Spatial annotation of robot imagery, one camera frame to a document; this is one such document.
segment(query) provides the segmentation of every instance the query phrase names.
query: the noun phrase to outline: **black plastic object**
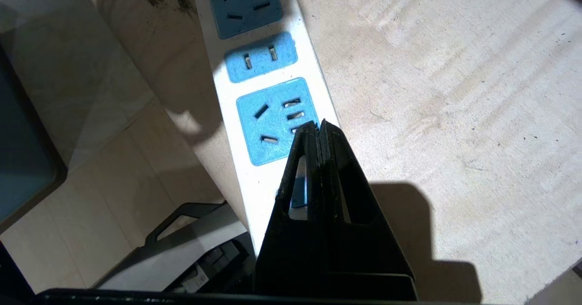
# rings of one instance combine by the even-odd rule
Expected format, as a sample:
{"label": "black plastic object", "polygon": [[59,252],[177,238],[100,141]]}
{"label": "black plastic object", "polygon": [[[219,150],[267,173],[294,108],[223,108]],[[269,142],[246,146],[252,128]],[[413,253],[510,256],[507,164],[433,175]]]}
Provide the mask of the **black plastic object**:
{"label": "black plastic object", "polygon": [[[307,220],[289,218],[306,156]],[[416,300],[413,273],[341,129],[296,132],[256,262],[260,295]]]}
{"label": "black plastic object", "polygon": [[35,293],[0,242],[0,304],[26,303]]}
{"label": "black plastic object", "polygon": [[0,233],[61,185],[67,168],[0,48]]}
{"label": "black plastic object", "polygon": [[[409,301],[362,299],[309,299],[263,295],[175,294],[154,292],[120,292],[115,290],[51,289],[33,298],[31,305],[410,305]],[[415,305],[450,305],[418,302]]]}
{"label": "black plastic object", "polygon": [[206,254],[200,267],[209,278],[208,283],[198,290],[199,293],[252,293],[252,274],[256,263],[253,241],[248,232],[235,237],[214,250],[216,254]]}
{"label": "black plastic object", "polygon": [[223,206],[226,202],[222,204],[209,204],[209,203],[183,203],[176,210],[170,214],[162,223],[160,223],[149,235],[145,238],[145,246],[152,245],[158,241],[158,236],[164,232],[177,218],[180,216],[189,216],[191,218],[201,218],[206,216],[206,214],[216,210],[220,206]]}

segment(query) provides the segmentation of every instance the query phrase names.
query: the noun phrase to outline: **white power strip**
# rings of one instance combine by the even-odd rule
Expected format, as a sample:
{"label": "white power strip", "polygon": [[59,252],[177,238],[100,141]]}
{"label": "white power strip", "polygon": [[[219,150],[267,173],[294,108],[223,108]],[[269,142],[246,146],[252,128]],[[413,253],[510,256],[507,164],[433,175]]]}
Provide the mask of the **white power strip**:
{"label": "white power strip", "polygon": [[[246,2],[246,0],[222,1]],[[256,5],[254,8],[257,9],[256,12],[253,12],[253,15],[256,15],[256,17],[253,17],[255,21],[256,19],[259,21],[261,20],[261,11],[264,10],[262,7],[279,5],[276,3],[276,0],[271,0],[270,3],[261,3],[261,0],[251,1],[254,5]],[[253,94],[254,92],[260,90],[266,90],[269,87],[282,84],[293,79],[303,78],[307,84],[308,92],[311,95],[312,106],[315,108],[316,118],[318,119],[317,124],[321,124],[321,121],[326,119],[330,123],[339,126],[326,86],[326,81],[322,75],[316,54],[313,50],[311,40],[307,33],[305,21],[303,19],[303,15],[301,14],[299,3],[297,0],[279,1],[280,7],[282,9],[281,19],[275,21],[274,23],[256,27],[242,33],[237,32],[235,35],[230,36],[232,35],[231,32],[235,29],[230,29],[230,27],[227,27],[227,29],[223,29],[222,32],[220,32],[219,28],[217,28],[218,19],[216,18],[216,15],[228,15],[229,19],[232,19],[233,21],[243,20],[243,15],[240,15],[235,10],[231,13],[227,11],[229,9],[217,9],[219,5],[216,0],[196,0],[204,42],[206,43],[208,59],[212,69],[212,75],[214,77],[214,84],[216,85],[216,93],[218,94],[222,117],[224,119],[226,133],[228,135],[229,144],[231,146],[236,174],[239,180],[239,185],[241,187],[243,203],[245,204],[245,212],[249,222],[249,233],[253,239],[256,255],[258,255],[260,251],[264,234],[269,224],[275,201],[275,195],[281,183],[281,177],[283,175],[283,171],[285,170],[287,157],[285,156],[284,158],[280,158],[278,160],[267,161],[264,161],[263,159],[251,160],[251,154],[249,153],[250,147],[247,145],[247,139],[249,139],[249,136],[247,136],[247,139],[245,139],[245,133],[249,134],[250,132],[248,131],[248,128],[245,130],[243,127],[246,119],[241,120],[241,116],[245,115],[245,113],[243,113],[244,110],[241,110],[241,108],[237,107],[241,105],[241,103],[238,103],[237,100],[239,100],[239,98],[242,96]],[[229,21],[223,20],[222,24],[229,24]],[[293,64],[275,69],[268,73],[264,73],[263,75],[250,77],[249,79],[238,83],[231,81],[233,79],[229,77],[229,70],[227,69],[227,64],[225,61],[225,56],[227,56],[227,54],[231,54],[232,50],[241,47],[244,48],[244,46],[253,42],[263,40],[264,38],[277,35],[282,32],[289,32],[291,38],[295,42],[297,56],[296,61]],[[276,52],[277,50],[271,50],[273,61],[278,60],[278,55]],[[242,71],[244,71],[244,69],[251,69],[253,66],[253,58],[249,58],[249,54],[245,54],[244,50],[239,55],[241,56],[241,59],[237,60],[241,60],[241,63],[243,63],[242,65],[247,65],[247,67],[243,67]],[[289,89],[283,91],[289,93],[289,95],[292,95],[295,90],[294,88],[294,85],[290,85]],[[277,106],[280,105],[282,105],[282,108],[279,110],[287,110],[287,103],[278,104]],[[256,110],[256,119],[262,119],[259,116],[262,115],[261,111],[264,112],[264,110],[261,110],[260,106]],[[289,115],[287,117],[288,120],[291,120],[289,117],[292,118],[293,116]],[[270,147],[271,141],[272,140],[268,139],[260,140],[260,142],[264,144],[264,147]]]}

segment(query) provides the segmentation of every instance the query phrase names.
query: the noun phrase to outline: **black plastic bracket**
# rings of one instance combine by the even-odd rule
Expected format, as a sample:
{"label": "black plastic bracket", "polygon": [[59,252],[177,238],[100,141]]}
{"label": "black plastic bracket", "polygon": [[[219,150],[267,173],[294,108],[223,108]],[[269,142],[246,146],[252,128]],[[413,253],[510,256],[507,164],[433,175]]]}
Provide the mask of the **black plastic bracket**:
{"label": "black plastic bracket", "polygon": [[180,216],[189,216],[191,218],[202,218],[206,214],[223,206],[226,202],[221,204],[210,203],[183,203],[176,210],[170,214],[162,223],[160,223],[149,235],[145,238],[145,246],[152,245],[158,241],[158,236],[166,230],[177,218]]}
{"label": "black plastic bracket", "polygon": [[[299,158],[307,220],[289,218]],[[260,295],[416,300],[414,276],[341,129],[297,131],[256,263]]]}

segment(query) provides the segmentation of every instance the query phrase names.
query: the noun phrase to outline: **power strip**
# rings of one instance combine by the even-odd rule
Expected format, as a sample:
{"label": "power strip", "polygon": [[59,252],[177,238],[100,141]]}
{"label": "power strip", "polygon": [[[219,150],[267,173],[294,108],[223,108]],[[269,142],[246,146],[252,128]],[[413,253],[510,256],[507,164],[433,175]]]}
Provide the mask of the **power strip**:
{"label": "power strip", "polygon": [[295,128],[339,125],[297,0],[196,0],[258,255]]}

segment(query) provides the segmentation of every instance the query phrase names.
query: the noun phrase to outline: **wooden surface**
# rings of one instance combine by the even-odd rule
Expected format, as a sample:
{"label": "wooden surface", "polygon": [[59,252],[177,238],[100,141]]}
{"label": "wooden surface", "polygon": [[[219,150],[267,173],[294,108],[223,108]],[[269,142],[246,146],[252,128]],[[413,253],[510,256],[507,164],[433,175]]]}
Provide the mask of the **wooden surface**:
{"label": "wooden surface", "polygon": [[[243,217],[189,1],[93,0]],[[405,219],[426,222],[423,257],[472,266],[478,292],[464,300],[522,303],[582,257],[576,0],[300,3],[364,172],[381,185],[415,185],[426,210]],[[412,199],[399,195],[392,201]],[[400,231],[414,252],[418,241]],[[419,284],[436,281],[427,272],[438,265],[414,263]]]}
{"label": "wooden surface", "polygon": [[[171,145],[171,150],[160,145]],[[160,165],[155,158],[172,161]],[[189,180],[192,187],[164,187],[164,181]],[[212,180],[154,102],[133,125],[70,171],[60,188],[0,240],[35,293],[88,288],[143,245],[177,206],[224,201],[216,187],[208,185]],[[189,222],[178,220],[165,234]]]}

